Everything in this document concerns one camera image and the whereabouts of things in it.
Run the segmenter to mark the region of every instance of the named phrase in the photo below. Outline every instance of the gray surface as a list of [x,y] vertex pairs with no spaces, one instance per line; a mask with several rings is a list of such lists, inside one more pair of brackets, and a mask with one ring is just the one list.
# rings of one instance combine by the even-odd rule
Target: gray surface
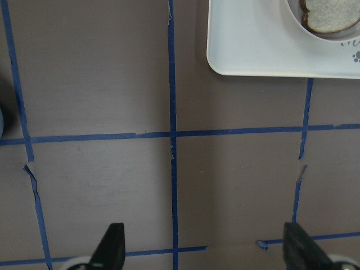
[[179,130],[301,126],[306,79],[221,76],[206,60],[208,4],[175,1]]
[[[166,1],[9,3],[31,136],[169,130]],[[302,126],[306,79],[216,74],[205,57],[208,2],[174,10],[179,130]],[[4,40],[0,27],[0,104],[16,120],[6,138],[21,138]],[[360,123],[359,99],[357,80],[315,79],[309,123]],[[359,231],[359,139],[309,132],[299,161],[301,132],[179,138],[179,245],[208,246],[180,253],[180,269],[285,269],[281,245],[265,252],[255,241],[281,238],[305,164],[299,222],[311,235]],[[33,147],[52,257],[92,254],[110,222],[125,222],[127,251],[172,247],[168,138]],[[24,146],[0,146],[0,261],[44,256],[26,161]],[[358,241],[320,244],[360,260]],[[171,269],[172,256],[125,267]]]
[[43,258],[25,147],[1,146],[0,160],[0,260]]
[[359,231],[360,130],[309,132],[299,222],[312,235]]
[[180,253],[179,268],[186,270],[286,269],[281,245],[268,251],[255,245],[211,246],[204,252]]
[[359,103],[359,80],[315,79],[309,124],[358,124]]
[[48,270],[46,264],[1,266],[0,269],[1,270]]
[[179,139],[180,246],[281,238],[300,174],[298,142],[296,133]]
[[24,0],[10,9],[30,135],[169,129],[165,1]]
[[169,145],[168,139],[34,145],[52,256],[91,255],[113,222],[125,223],[127,251],[171,248]]
[[[53,263],[53,270],[60,270],[62,265],[63,265],[62,263]],[[130,257],[126,257],[123,270],[139,270],[139,269],[169,270],[172,268],[172,266],[173,266],[172,254],[130,256]]]
[[0,12],[0,109],[4,117],[2,138],[22,138],[14,85],[12,84],[10,57],[2,21],[2,13]]

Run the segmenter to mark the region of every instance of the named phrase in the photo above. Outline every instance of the blue tape line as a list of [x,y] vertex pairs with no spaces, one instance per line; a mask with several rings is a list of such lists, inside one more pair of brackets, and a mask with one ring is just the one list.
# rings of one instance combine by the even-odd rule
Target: blue tape line
[[[318,235],[311,236],[314,241],[319,240],[330,240],[330,239],[342,239],[342,238],[350,238],[350,237],[360,237],[360,232],[349,232],[349,233],[338,233],[334,235]],[[274,239],[274,240],[263,240],[267,245],[276,245],[282,244],[284,241],[282,239]]]
[[360,124],[342,124],[342,125],[310,125],[309,131],[332,131],[343,129],[360,129]]
[[329,239],[338,239],[338,238],[348,238],[348,237],[359,237],[360,232],[349,232],[349,233],[338,233],[335,235],[319,235],[312,236],[314,240],[329,240]]
[[24,139],[0,139],[0,145],[23,145]]
[[168,55],[169,55],[169,91],[170,91],[170,145],[171,145],[171,194],[173,215],[173,270],[179,269],[178,254],[178,190],[177,190],[177,128],[176,128],[176,80],[175,80],[175,38],[174,3],[168,0]]
[[[192,247],[182,247],[178,249],[178,252],[194,252],[194,251],[205,251],[207,246],[192,246]],[[146,251],[134,251],[127,252],[126,257],[135,257],[135,256],[146,256],[146,255],[156,255],[156,254],[167,254],[172,253],[173,249],[157,249],[157,250],[146,250]],[[52,258],[53,263],[63,263],[75,257],[62,257],[62,258]],[[32,260],[11,260],[7,262],[0,262],[0,266],[18,266],[22,264],[39,264],[46,263],[45,259],[32,259]]]
[[298,208],[299,208],[299,200],[300,200],[300,190],[302,188],[302,182],[303,182],[303,177],[304,174],[306,172],[306,169],[308,168],[307,165],[305,165],[299,180],[296,182],[296,188],[295,188],[295,197],[294,197],[294,208],[293,208],[293,212],[292,212],[292,219],[291,221],[293,223],[296,223],[296,218],[298,216]]
[[193,251],[205,251],[207,246],[193,246],[193,247],[181,247],[178,249],[179,252],[193,252]]
[[170,137],[170,132],[149,132],[143,134],[137,134],[137,133],[89,134],[89,135],[33,137],[31,138],[31,142],[32,143],[74,142],[74,141],[126,140],[126,139],[168,138],[168,137]]
[[[360,129],[360,124],[342,125],[309,125],[308,131],[330,131]],[[265,127],[265,128],[237,128],[237,129],[215,129],[215,130],[188,130],[176,131],[176,137],[197,137],[197,136],[218,136],[218,135],[237,135],[237,134],[256,134],[256,133],[282,133],[282,132],[301,132],[302,127]],[[73,142],[73,141],[94,141],[94,140],[126,140],[142,138],[169,138],[174,132],[149,132],[137,133],[117,133],[117,134],[89,134],[89,135],[69,135],[69,136],[44,136],[33,137],[31,143],[46,142]],[[2,145],[22,145],[24,139],[0,139]]]
[[300,154],[299,160],[304,156],[305,144],[308,135],[308,125],[309,125],[309,110],[310,110],[310,100],[311,100],[311,91],[313,89],[313,78],[308,78],[308,85],[306,90],[306,99],[305,99],[305,109],[304,109],[304,119],[303,119],[303,132],[301,134],[301,145],[300,145]]
[[45,263],[45,259],[33,259],[33,260],[11,260],[7,262],[0,262],[0,266],[20,266],[23,264],[38,264]]
[[30,135],[28,132],[28,126],[27,126],[28,121],[26,119],[23,92],[21,90],[20,74],[17,65],[15,42],[14,42],[14,36],[12,34],[10,12],[9,12],[9,6],[7,0],[1,0],[1,9],[2,9],[2,16],[4,21],[5,33],[6,33],[7,47],[11,59],[12,80],[13,80],[13,86],[15,88],[17,109],[19,111],[19,116],[20,116],[22,135],[24,136],[25,139],[25,147],[26,147],[26,153],[28,155],[28,161],[34,161],[33,147],[30,142]]
[[303,130],[302,127],[266,127],[266,128],[191,130],[191,131],[178,131],[177,137],[237,135],[237,134],[253,134],[253,133],[301,132],[302,130]]
[[24,166],[23,170],[30,176],[30,179],[31,179],[31,186],[33,188],[34,197],[35,197],[36,215],[38,217],[39,230],[40,230],[40,236],[41,236],[41,240],[42,240],[42,244],[43,244],[46,265],[49,268],[49,270],[52,270],[52,262],[51,262],[49,244],[47,241],[43,210],[41,207],[41,200],[40,200],[40,196],[38,193],[38,182],[35,179],[35,176],[33,175],[33,173],[31,172],[31,170],[29,169],[29,167],[27,165]]
[[147,251],[134,251],[134,252],[127,252],[127,257],[135,257],[135,256],[144,256],[144,255],[155,255],[155,254],[166,254],[172,253],[173,249],[159,249],[159,250],[147,250]]

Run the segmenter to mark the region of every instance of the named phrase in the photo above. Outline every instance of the bread slice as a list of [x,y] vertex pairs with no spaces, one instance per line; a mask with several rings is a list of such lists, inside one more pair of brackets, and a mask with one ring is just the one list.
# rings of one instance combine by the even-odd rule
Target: bread slice
[[360,21],[360,0],[300,0],[301,24],[310,32],[331,34]]

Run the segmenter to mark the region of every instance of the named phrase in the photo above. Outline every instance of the white bowl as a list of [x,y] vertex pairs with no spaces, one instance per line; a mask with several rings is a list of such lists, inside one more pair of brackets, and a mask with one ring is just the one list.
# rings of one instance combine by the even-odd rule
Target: white bowl
[[302,26],[303,10],[300,8],[299,0],[284,0],[284,1],[290,11],[290,14],[292,15],[296,23],[299,25],[299,27],[313,38],[322,41],[335,42],[335,43],[343,43],[360,38],[360,23],[349,28],[348,30],[334,34],[311,33],[305,27]]

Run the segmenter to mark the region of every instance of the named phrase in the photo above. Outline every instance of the white plate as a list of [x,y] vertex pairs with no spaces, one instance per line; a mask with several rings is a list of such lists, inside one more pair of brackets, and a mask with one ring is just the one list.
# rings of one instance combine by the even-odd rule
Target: white plate
[[309,36],[284,0],[210,0],[207,57],[223,75],[360,78],[360,40]]

